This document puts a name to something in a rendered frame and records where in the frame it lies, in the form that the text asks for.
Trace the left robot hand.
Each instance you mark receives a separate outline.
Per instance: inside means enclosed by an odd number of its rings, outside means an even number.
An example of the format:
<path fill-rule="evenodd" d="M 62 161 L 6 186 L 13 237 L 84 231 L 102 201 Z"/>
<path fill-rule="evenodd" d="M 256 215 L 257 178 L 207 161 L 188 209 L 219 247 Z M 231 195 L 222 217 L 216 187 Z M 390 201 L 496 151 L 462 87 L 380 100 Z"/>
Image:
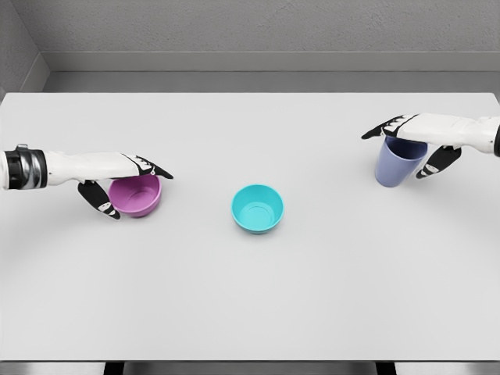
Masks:
<path fill-rule="evenodd" d="M 139 155 L 119 152 L 91 152 L 75 155 L 77 190 L 84 200 L 100 213 L 119 220 L 109 196 L 99 185 L 99 180 L 158 175 L 173 179 L 173 175 Z"/>

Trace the lavender blue cup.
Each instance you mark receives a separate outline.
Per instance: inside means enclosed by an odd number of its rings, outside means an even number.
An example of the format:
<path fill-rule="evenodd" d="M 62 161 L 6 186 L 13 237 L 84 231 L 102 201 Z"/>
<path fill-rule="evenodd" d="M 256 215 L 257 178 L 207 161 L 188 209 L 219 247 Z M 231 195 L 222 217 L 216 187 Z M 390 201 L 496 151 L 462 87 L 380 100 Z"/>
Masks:
<path fill-rule="evenodd" d="M 375 177 L 387 188 L 400 185 L 427 154 L 427 143 L 386 136 L 380 148 Z"/>

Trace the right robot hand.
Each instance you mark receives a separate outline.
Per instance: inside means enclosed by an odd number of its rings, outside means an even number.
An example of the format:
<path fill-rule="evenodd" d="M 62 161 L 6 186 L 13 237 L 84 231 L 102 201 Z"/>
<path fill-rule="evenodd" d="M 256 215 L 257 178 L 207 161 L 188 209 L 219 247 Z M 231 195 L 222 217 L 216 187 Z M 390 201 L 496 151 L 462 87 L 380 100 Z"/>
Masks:
<path fill-rule="evenodd" d="M 400 115 L 375 126 L 361 138 L 366 140 L 385 135 L 407 141 L 439 145 L 439 148 L 416 173 L 417 179 L 423 179 L 442 172 L 461 157 L 462 120 L 463 118 L 458 116 L 432 113 Z"/>

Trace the teal bowl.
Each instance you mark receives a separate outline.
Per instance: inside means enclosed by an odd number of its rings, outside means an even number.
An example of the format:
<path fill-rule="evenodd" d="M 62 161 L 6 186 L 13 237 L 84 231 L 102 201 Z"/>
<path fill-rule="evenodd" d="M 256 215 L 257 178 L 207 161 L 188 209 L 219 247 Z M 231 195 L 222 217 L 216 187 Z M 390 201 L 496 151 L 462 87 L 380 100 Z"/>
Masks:
<path fill-rule="evenodd" d="M 272 187 L 251 184 L 232 198 L 230 210 L 234 222 L 251 234 L 270 232 L 284 215 L 284 201 Z"/>

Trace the purple bowl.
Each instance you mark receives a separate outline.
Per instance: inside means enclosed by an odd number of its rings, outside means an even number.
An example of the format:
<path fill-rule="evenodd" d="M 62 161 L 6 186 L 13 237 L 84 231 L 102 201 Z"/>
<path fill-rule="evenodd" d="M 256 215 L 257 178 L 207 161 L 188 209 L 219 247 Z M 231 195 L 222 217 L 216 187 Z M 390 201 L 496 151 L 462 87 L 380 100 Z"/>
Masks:
<path fill-rule="evenodd" d="M 133 218 L 152 213 L 161 194 L 160 179 L 151 174 L 116 179 L 109 186 L 109 198 L 114 208 Z"/>

